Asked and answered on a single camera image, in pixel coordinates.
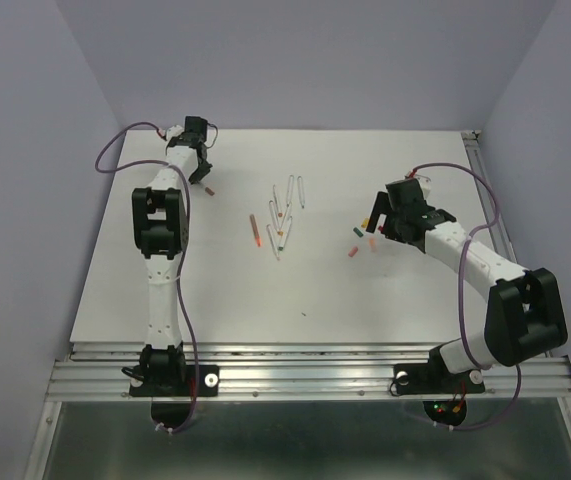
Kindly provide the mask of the blue marker pen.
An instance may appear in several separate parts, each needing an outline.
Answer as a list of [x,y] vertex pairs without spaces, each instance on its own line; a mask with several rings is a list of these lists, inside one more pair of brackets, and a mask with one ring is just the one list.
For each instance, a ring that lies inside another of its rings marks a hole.
[[296,184],[296,177],[294,175],[290,175],[288,177],[287,191],[286,191],[287,206],[292,204],[295,184]]

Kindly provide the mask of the red marker pen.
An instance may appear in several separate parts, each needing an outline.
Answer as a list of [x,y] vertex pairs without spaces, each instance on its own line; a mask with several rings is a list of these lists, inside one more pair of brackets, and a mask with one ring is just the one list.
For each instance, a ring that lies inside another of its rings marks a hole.
[[278,210],[276,207],[276,203],[273,200],[268,202],[269,212],[271,216],[271,223],[275,229],[279,227],[279,218],[278,218]]

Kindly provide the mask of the yellow marker pen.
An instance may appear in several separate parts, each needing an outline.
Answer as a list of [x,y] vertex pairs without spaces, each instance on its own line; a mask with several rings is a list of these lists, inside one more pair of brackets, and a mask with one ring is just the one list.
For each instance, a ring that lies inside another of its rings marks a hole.
[[282,236],[284,234],[284,222],[285,222],[284,216],[279,216],[277,218],[275,229],[276,229],[276,233],[279,236]]

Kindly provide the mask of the long white green-tip pen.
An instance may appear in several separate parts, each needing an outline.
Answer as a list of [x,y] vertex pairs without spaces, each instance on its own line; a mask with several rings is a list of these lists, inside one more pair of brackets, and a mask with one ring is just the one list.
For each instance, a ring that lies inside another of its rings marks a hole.
[[290,232],[291,232],[291,227],[292,227],[292,222],[293,222],[293,218],[291,216],[288,216],[285,221],[284,224],[280,230],[280,239],[279,239],[279,243],[278,243],[278,251],[282,252],[287,244],[287,240],[289,238]]

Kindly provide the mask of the tan orange highlighter pen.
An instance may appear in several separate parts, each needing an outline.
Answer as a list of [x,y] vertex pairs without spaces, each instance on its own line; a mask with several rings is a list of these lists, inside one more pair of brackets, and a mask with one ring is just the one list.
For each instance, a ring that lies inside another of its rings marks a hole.
[[261,239],[261,235],[260,235],[256,216],[254,214],[250,214],[249,220],[250,220],[250,224],[251,224],[251,228],[252,228],[254,241],[255,241],[257,247],[260,248],[260,247],[262,247],[262,239]]

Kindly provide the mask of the pink marker pen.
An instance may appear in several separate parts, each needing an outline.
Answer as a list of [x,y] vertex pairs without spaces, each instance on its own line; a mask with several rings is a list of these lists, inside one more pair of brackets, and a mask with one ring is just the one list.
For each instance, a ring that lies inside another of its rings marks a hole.
[[273,255],[275,256],[276,260],[279,261],[280,260],[280,251],[279,251],[279,247],[278,247],[278,235],[276,233],[276,230],[274,229],[274,227],[271,224],[267,224],[266,225],[266,232],[267,232],[267,236],[270,242],[270,246],[271,246],[271,250],[273,252]]

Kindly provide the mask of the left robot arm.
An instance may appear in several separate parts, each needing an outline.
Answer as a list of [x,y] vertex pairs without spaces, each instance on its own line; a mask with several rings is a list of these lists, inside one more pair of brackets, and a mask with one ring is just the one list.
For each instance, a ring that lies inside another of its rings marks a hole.
[[160,170],[132,192],[134,241],[145,259],[149,300],[147,337],[133,377],[167,394],[187,384],[177,282],[189,238],[188,186],[211,171],[208,129],[206,119],[187,116],[182,126],[167,130]]

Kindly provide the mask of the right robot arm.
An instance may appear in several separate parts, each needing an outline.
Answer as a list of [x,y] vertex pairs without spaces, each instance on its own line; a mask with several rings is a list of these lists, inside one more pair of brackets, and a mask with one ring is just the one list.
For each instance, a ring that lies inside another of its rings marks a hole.
[[486,302],[481,332],[462,333],[431,351],[425,366],[431,387],[447,390],[463,372],[511,367],[567,342],[554,274],[529,270],[474,240],[455,216],[428,204],[417,179],[395,181],[378,192],[366,230],[440,261],[457,274],[460,287],[470,285]]

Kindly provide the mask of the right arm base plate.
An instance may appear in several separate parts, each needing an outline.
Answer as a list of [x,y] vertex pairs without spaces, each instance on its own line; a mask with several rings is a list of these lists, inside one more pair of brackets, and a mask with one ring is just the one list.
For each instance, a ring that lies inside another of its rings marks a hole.
[[401,363],[393,368],[389,391],[392,396],[429,398],[437,395],[481,394],[486,391],[482,375],[475,370],[452,374],[436,372],[427,363]]

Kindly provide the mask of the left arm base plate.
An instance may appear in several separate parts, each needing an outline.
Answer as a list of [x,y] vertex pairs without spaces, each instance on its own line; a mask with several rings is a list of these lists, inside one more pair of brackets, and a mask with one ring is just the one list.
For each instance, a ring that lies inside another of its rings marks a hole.
[[211,398],[218,395],[220,368],[213,364],[200,364],[196,372],[193,364],[186,367],[185,379],[180,374],[164,379],[146,379],[139,368],[123,367],[121,372],[130,379],[129,395],[134,398],[197,397]]

